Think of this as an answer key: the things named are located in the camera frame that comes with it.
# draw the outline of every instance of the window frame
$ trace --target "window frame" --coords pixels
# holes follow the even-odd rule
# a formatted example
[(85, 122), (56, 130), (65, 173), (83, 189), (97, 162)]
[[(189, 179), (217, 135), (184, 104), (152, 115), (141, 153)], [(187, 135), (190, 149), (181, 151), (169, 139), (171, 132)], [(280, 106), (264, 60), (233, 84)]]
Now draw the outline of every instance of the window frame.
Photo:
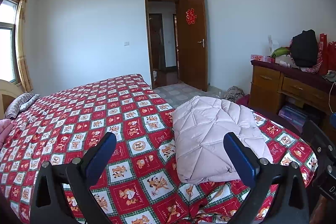
[[(20, 2), (20, 0), (8, 0), (10, 2), (13, 2), (16, 4), (16, 9), (15, 9), (15, 20), (16, 20), (16, 12), (17, 12), (17, 6)], [(7, 29), (12, 31), (12, 65), (13, 65), (13, 70), (14, 70), (14, 80), (11, 81), (11, 83), (18, 85), (21, 83), (20, 76), (19, 76), (19, 70), (17, 66), (17, 59), (16, 59), (16, 41), (15, 41), (15, 29), (16, 25), (11, 24), (11, 23), (5, 23), (5, 22), (0, 22), (0, 28), (1, 29)]]

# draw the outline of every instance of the headboard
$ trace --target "headboard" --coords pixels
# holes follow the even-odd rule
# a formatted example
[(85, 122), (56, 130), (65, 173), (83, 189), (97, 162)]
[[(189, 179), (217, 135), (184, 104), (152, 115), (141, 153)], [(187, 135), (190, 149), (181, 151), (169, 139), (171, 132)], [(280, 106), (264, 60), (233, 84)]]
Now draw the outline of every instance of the headboard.
[(7, 107), (22, 94), (22, 90), (13, 83), (0, 80), (0, 119), (4, 118)]

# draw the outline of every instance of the desk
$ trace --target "desk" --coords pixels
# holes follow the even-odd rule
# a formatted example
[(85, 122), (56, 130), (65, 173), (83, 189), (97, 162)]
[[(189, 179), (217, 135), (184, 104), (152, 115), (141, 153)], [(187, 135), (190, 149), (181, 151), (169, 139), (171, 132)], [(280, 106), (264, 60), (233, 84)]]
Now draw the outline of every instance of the desk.
[[(294, 98), (299, 105), (311, 105), (325, 113), (319, 126), (330, 140), (336, 143), (336, 129), (329, 123), (331, 111), (328, 101), (332, 83), (319, 75), (285, 68), (278, 64), (257, 60), (252, 60), (251, 64), (253, 77), (250, 107), (278, 114), (285, 104), (286, 96)], [(332, 110), (336, 111), (336, 86), (331, 93), (330, 105)]]

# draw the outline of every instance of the zebra striped pillow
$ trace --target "zebra striped pillow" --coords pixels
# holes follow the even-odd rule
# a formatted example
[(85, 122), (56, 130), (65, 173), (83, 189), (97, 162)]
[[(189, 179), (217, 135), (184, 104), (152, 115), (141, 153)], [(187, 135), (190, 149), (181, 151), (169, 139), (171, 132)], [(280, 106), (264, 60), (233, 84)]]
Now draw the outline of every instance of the zebra striped pillow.
[(23, 93), (14, 99), (5, 112), (5, 119), (15, 119), (19, 114), (21, 105), (28, 102), (33, 96), (32, 93)]

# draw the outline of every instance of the comforter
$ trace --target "comforter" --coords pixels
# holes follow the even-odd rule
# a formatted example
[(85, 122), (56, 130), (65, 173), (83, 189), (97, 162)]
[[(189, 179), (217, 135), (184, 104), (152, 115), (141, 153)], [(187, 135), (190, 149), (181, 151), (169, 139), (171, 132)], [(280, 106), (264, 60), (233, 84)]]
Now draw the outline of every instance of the comforter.
[[(226, 221), (249, 188), (240, 180), (199, 185), (180, 182), (171, 130), (173, 110), (141, 75), (40, 98), (13, 121), (13, 130), (0, 150), (0, 189), (20, 220), (29, 223), (34, 182), (42, 162), (57, 165), (82, 157), (109, 131), (116, 135), (117, 146), (90, 190), (113, 224)], [(299, 163), (308, 185), (316, 166), (310, 147), (287, 129), (256, 113), (254, 117), (274, 162)], [(71, 189), (63, 187), (73, 215), (84, 223)], [(258, 219), (263, 218), (275, 189), (270, 188)]]
[(228, 100), (195, 96), (173, 113), (177, 174), (182, 182), (221, 182), (239, 179), (223, 147), (233, 132), (258, 158), (273, 163), (265, 139), (250, 109)]

